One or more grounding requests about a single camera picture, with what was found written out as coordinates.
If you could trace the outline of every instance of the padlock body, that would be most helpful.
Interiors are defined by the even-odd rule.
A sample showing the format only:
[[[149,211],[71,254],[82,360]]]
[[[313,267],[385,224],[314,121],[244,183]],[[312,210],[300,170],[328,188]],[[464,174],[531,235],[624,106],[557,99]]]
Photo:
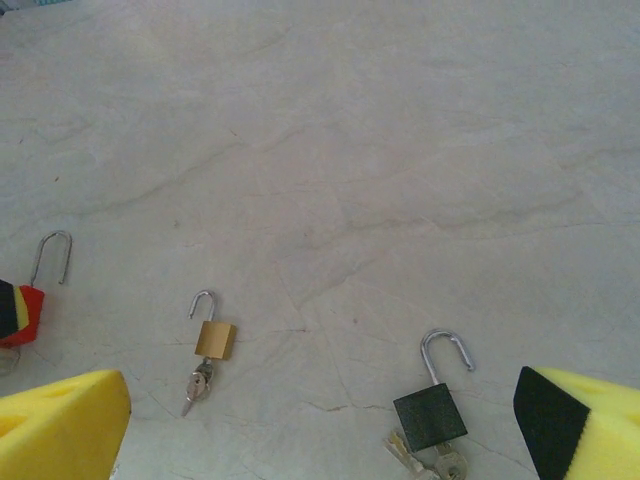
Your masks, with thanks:
[[[412,452],[467,434],[445,383],[394,400],[393,404]]]
[[[44,292],[0,280],[0,347],[33,342],[38,334]]]
[[[222,322],[202,322],[200,337],[198,337],[196,345],[196,355],[228,360],[231,357],[235,338],[235,325]]]

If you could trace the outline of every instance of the brass padlock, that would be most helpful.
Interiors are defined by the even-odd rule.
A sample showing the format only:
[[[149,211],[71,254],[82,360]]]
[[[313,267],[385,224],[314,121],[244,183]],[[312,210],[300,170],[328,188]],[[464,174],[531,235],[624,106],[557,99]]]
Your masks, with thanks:
[[[216,360],[229,360],[237,329],[235,325],[231,325],[230,323],[213,321],[218,304],[216,294],[211,290],[198,292],[191,302],[189,318],[193,318],[198,301],[203,296],[211,297],[211,310],[209,310],[209,318],[202,322],[195,354]]]

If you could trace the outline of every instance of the black padlock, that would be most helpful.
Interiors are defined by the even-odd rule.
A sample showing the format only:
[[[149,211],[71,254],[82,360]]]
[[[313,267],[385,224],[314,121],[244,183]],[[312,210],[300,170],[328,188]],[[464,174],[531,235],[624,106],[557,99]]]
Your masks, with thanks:
[[[409,449],[412,452],[418,452],[467,434],[467,428],[464,426],[451,392],[449,392],[446,383],[440,383],[438,380],[433,360],[429,355],[429,343],[438,337],[447,337],[455,343],[467,369],[470,372],[475,370],[467,347],[456,333],[450,330],[435,329],[424,336],[420,350],[433,380],[433,386],[393,401]]]

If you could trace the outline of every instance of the marble surface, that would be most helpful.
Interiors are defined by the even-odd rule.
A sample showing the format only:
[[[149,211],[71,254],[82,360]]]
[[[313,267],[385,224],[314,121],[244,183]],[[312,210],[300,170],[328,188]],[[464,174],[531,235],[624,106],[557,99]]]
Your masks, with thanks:
[[[536,478],[521,366],[640,387],[640,3],[76,0],[0,48],[0,275],[75,239],[0,394],[120,369],[118,479],[408,478],[433,327],[470,480]],[[203,288],[239,334],[182,419]]]

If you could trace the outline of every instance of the padlock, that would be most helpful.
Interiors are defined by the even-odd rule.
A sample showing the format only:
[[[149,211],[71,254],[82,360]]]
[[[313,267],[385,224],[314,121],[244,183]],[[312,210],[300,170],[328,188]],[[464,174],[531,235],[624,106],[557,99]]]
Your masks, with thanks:
[[[40,240],[29,285],[16,287],[0,280],[0,347],[18,347],[36,339],[44,292],[33,285],[45,243],[56,236],[66,240],[64,268],[58,279],[58,283],[62,285],[67,276],[72,244],[71,234],[62,230],[51,232]]]
[[[211,297],[211,309],[209,310],[209,318],[202,322],[195,354],[216,360],[229,360],[236,338],[236,327],[230,323],[213,321],[218,303],[216,294],[210,290],[198,292],[191,302],[189,318],[193,318],[198,301],[203,296]]]
[[[470,372],[475,370],[471,355],[457,334],[449,330],[435,329],[424,336],[420,349],[433,386],[393,401],[412,452],[467,434],[467,428],[451,392],[445,383],[440,383],[433,360],[429,355],[429,343],[438,337],[448,337],[456,344],[467,369]]]

